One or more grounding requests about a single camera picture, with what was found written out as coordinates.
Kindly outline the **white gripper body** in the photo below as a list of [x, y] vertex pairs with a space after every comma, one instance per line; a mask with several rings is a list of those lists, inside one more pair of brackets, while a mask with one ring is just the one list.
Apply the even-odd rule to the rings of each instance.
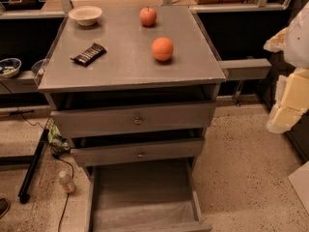
[[284, 59], [296, 68], [309, 69], [309, 2], [287, 29]]

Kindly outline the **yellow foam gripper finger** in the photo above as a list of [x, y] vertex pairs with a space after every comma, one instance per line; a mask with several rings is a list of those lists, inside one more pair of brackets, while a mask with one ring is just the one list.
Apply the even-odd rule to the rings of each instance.
[[277, 34], [275, 34], [273, 37], [267, 40], [266, 43], [264, 44], [264, 50], [270, 52], [282, 51], [284, 49], [287, 30], [288, 28], [283, 28]]
[[280, 75], [276, 83], [275, 104], [267, 130], [273, 133], [289, 131], [309, 109], [309, 70], [296, 69], [289, 76]]

